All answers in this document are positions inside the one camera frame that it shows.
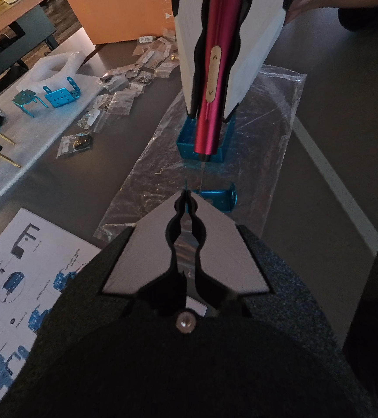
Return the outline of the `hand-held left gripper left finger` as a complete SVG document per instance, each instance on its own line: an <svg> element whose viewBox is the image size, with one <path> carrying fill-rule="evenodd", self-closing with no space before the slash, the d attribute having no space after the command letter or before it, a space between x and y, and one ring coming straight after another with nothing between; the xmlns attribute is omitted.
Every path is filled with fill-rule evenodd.
<svg viewBox="0 0 378 418"><path fill-rule="evenodd" d="M175 242L181 235L185 191L160 204L134 227L103 293L138 293L178 274Z"/></svg>

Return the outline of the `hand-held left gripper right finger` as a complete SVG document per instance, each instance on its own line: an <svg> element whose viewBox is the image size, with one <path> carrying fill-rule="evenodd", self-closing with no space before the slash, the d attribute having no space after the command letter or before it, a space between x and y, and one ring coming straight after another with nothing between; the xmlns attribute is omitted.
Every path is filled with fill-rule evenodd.
<svg viewBox="0 0 378 418"><path fill-rule="evenodd" d="M233 293L269 293L270 288L237 224L191 192L193 236L198 240L196 272Z"/></svg>

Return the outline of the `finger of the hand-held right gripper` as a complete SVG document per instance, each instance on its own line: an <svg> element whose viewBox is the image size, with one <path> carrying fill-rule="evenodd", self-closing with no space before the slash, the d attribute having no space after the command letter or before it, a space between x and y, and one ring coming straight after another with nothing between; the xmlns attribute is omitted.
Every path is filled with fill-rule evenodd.
<svg viewBox="0 0 378 418"><path fill-rule="evenodd" d="M229 71L223 118L241 103L278 38L286 11L282 0L254 0L239 29L240 47Z"/></svg>
<svg viewBox="0 0 378 418"><path fill-rule="evenodd" d="M176 0L175 28L187 114L197 117L205 82L206 1Z"/></svg>

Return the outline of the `short-legged blue U bracket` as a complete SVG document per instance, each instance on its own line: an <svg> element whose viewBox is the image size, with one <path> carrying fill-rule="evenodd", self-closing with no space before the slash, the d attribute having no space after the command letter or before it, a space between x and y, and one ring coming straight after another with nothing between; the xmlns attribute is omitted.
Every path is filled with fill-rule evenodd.
<svg viewBox="0 0 378 418"><path fill-rule="evenodd" d="M231 213L237 204L237 190L233 182L227 189L202 189L200 196L222 213Z"/></svg>

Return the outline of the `red electric screwdriver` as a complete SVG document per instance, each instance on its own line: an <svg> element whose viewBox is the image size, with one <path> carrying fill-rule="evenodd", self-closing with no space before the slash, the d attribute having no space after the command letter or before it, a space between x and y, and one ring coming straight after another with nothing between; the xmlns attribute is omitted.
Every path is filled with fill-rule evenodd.
<svg viewBox="0 0 378 418"><path fill-rule="evenodd" d="M206 164L211 156L216 154L218 148L242 3L241 0L209 2L203 60L203 86L194 147L201 161L199 194L202 190Z"/></svg>

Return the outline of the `long-legged blue U bracket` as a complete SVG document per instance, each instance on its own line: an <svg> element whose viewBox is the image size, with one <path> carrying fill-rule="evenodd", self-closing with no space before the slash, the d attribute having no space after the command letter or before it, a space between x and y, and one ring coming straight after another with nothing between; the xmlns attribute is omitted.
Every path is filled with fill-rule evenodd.
<svg viewBox="0 0 378 418"><path fill-rule="evenodd" d="M210 162L224 162L227 150L233 137L236 118L237 115L233 114L228 123L222 124L217 154L211 156ZM176 141L177 148L183 159L198 160L198 154L194 151L195 134L196 119L191 119L189 116L187 116Z"/></svg>

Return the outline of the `person's right forearm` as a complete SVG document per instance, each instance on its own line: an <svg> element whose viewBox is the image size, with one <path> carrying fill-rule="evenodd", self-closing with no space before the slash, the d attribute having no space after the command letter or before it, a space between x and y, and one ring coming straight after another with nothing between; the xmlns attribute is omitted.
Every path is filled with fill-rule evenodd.
<svg viewBox="0 0 378 418"><path fill-rule="evenodd" d="M340 25L351 32L378 30L378 6L372 8L339 8Z"/></svg>

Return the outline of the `person's right hand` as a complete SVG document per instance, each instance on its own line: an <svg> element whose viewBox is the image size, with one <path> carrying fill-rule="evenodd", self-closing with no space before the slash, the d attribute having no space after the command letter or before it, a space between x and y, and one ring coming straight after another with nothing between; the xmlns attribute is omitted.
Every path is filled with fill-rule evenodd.
<svg viewBox="0 0 378 418"><path fill-rule="evenodd" d="M289 24L301 13L317 8L338 8L342 1L338 0L294 0L288 7L284 25Z"/></svg>

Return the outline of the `orange and white cardboard box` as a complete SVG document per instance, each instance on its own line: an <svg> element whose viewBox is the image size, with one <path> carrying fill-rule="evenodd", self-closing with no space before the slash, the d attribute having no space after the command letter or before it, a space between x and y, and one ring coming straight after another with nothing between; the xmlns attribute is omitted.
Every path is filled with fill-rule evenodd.
<svg viewBox="0 0 378 418"><path fill-rule="evenodd" d="M175 30L170 0L69 0L93 44L161 36Z"/></svg>

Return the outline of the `pile of small screw bags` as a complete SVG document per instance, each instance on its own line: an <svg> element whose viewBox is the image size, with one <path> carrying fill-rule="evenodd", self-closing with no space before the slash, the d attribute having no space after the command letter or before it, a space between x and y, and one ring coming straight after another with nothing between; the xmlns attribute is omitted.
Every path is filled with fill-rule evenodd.
<svg viewBox="0 0 378 418"><path fill-rule="evenodd" d="M102 94L88 105L78 120L79 133L65 135L60 140L57 159L87 151L92 147L92 135L120 116L130 114L134 100L141 96L156 79L168 78L179 66L179 53L173 31L165 30L163 36L141 37L132 52L131 64L107 70L98 79Z"/></svg>

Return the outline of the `clear plastic bag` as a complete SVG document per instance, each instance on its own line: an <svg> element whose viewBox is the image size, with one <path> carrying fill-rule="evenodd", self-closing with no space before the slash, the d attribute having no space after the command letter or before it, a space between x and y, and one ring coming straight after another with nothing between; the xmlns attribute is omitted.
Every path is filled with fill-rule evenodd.
<svg viewBox="0 0 378 418"><path fill-rule="evenodd" d="M264 65L237 115L223 163L207 163L203 189L227 189L235 183L237 204L228 216L259 238L263 233L279 177L305 74ZM195 190L198 160L183 160L176 141L186 119L179 92L130 174L111 201L93 236L111 242L177 191Z"/></svg>

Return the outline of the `white instruction manual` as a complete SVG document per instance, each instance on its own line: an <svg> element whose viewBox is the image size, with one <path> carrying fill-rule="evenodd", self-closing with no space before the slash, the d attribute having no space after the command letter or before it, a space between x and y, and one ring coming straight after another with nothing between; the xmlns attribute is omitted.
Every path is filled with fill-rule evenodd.
<svg viewBox="0 0 378 418"><path fill-rule="evenodd" d="M157 234L170 219L160 206L128 225L104 250L62 228L20 209L0 235L0 416L10 416L8 391L21 384L20 372L31 364L44 370L67 348L125 308L122 297L102 297L107 308L96 308L94 294L110 274L131 229L149 228L142 253L154 256Z"/></svg>

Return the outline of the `white foam sheet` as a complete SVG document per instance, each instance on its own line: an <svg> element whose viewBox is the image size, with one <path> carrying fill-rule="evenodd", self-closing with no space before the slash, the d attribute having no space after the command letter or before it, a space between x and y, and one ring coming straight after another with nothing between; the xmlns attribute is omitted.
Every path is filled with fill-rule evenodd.
<svg viewBox="0 0 378 418"><path fill-rule="evenodd" d="M77 74L73 80L81 89L81 97L77 101L59 108L53 108L49 104L49 109L41 103L32 102L28 109L34 115L33 118L12 102L20 81L0 94L0 109L6 114L2 132L15 142L15 145L11 145L2 141L2 154L21 166L19 169L0 159L0 197L24 175L102 90L97 76Z"/></svg>

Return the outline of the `blue flat plate bracket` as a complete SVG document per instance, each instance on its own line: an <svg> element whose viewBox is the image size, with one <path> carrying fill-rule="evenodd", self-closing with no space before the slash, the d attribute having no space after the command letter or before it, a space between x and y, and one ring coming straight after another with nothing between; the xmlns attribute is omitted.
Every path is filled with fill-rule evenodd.
<svg viewBox="0 0 378 418"><path fill-rule="evenodd" d="M49 87L43 86L46 93L45 99L50 102L54 108L64 106L68 103L76 101L81 96L81 90L75 83L72 77L68 76L66 80L73 87L72 91L68 91L66 87L60 88L56 91L51 91Z"/></svg>

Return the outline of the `teal perforated bracket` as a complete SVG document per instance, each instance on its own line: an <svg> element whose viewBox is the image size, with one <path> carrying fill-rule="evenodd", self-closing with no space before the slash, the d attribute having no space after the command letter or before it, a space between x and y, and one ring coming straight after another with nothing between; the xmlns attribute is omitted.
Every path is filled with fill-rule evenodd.
<svg viewBox="0 0 378 418"><path fill-rule="evenodd" d="M43 104L47 109L49 108L34 91L29 89L22 90L18 92L12 99L12 103L14 103L22 112L29 115L30 117L34 118L34 115L26 109L26 105L30 104L31 102L38 103L38 101Z"/></svg>

